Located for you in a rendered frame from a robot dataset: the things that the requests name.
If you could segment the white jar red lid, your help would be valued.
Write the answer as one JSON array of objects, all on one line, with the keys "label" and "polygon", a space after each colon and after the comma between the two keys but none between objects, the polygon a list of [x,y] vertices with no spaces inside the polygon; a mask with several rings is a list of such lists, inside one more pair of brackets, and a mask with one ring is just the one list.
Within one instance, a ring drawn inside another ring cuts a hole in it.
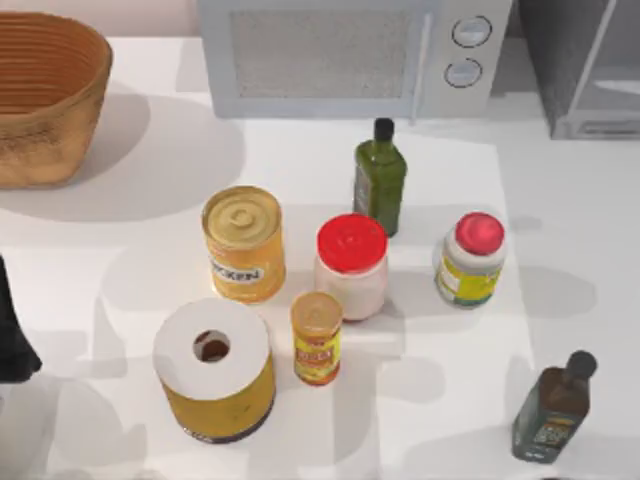
[{"label": "white jar red lid", "polygon": [[334,296],[346,321],[362,321],[383,307],[388,286],[388,239],[359,213],[326,221],[316,235],[315,287]]}]

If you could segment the large yellow can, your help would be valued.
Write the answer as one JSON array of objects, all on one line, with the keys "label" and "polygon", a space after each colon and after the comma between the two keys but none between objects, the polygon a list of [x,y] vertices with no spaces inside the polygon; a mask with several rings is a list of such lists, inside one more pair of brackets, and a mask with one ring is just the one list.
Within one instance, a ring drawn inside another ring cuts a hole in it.
[{"label": "large yellow can", "polygon": [[223,189],[204,205],[201,226],[221,296],[254,304],[278,292],[286,266],[282,210],[271,193],[251,185]]}]

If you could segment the green bottle black cap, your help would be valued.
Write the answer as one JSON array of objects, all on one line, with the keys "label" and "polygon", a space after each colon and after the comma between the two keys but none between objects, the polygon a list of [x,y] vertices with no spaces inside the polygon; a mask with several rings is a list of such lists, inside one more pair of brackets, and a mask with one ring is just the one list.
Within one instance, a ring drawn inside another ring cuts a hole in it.
[{"label": "green bottle black cap", "polygon": [[391,238],[399,217],[407,162],[393,142],[395,123],[377,118],[373,138],[355,149],[353,212],[376,220]]}]

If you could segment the small yellow can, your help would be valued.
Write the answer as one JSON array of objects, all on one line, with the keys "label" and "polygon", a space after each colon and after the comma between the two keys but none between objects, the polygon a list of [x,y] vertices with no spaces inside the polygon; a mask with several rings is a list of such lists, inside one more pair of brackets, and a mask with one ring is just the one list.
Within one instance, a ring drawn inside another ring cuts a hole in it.
[{"label": "small yellow can", "polygon": [[295,374],[309,385],[331,383],[341,362],[340,303],[321,291],[301,294],[291,305],[290,320]]}]

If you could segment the yellow white bottle red cap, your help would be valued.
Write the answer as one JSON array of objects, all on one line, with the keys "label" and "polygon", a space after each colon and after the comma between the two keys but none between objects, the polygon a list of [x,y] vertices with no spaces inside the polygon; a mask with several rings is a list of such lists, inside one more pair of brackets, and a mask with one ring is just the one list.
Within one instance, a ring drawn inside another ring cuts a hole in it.
[{"label": "yellow white bottle red cap", "polygon": [[505,229],[493,215],[474,211],[456,222],[442,243],[435,283],[460,308],[477,308],[494,294],[507,254]]}]

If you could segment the yellow paper roll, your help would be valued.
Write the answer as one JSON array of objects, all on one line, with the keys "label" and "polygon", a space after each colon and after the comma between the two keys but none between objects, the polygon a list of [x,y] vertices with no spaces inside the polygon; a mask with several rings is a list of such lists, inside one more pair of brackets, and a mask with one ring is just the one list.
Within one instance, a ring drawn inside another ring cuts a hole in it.
[{"label": "yellow paper roll", "polygon": [[200,441],[241,440],[271,413],[268,327],[242,303],[205,298],[179,307],[159,328],[152,358],[177,423]]}]

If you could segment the pale microwave oven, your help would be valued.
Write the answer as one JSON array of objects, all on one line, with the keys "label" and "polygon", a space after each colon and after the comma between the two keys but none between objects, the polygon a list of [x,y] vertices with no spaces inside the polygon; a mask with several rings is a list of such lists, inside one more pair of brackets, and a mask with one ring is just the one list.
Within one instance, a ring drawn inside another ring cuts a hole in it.
[{"label": "pale microwave oven", "polygon": [[[225,118],[409,119],[423,18],[431,15],[417,120],[475,117],[489,99],[513,0],[197,0],[209,90]],[[462,48],[461,19],[484,16],[489,39]],[[483,67],[472,87],[450,63]]]}]

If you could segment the microwave knob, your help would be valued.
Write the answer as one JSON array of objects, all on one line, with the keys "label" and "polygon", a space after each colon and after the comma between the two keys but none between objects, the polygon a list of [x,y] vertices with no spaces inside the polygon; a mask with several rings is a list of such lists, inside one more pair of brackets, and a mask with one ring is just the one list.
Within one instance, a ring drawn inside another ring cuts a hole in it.
[{"label": "microwave knob", "polygon": [[444,80],[452,88],[465,89],[474,86],[483,75],[482,65],[471,58],[450,63],[444,71]]},{"label": "microwave knob", "polygon": [[491,33],[491,22],[484,16],[475,16],[459,20],[452,29],[452,39],[462,48],[475,48],[484,44]]}]

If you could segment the dark brown bottle black cap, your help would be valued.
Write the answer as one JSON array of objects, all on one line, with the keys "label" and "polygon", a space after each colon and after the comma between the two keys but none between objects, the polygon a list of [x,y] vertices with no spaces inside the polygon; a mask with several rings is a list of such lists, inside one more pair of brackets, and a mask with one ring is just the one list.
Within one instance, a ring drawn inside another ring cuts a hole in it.
[{"label": "dark brown bottle black cap", "polygon": [[526,462],[552,464],[590,410],[590,379],[598,363],[573,352],[563,367],[545,368],[530,389],[511,428],[511,453]]}]

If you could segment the brown woven basket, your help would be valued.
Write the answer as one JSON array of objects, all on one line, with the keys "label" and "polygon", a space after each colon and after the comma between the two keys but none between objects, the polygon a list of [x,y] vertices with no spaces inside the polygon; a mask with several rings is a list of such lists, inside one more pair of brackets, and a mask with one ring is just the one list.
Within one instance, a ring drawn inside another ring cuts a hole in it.
[{"label": "brown woven basket", "polygon": [[0,189],[70,180],[91,145],[113,63],[93,27],[0,11]]}]

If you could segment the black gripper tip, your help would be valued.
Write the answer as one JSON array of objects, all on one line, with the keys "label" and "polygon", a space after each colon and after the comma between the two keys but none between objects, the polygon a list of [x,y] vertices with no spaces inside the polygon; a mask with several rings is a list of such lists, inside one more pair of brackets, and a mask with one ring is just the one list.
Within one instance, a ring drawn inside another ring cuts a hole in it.
[{"label": "black gripper tip", "polygon": [[0,255],[0,384],[27,382],[41,368],[42,361],[19,324]]}]

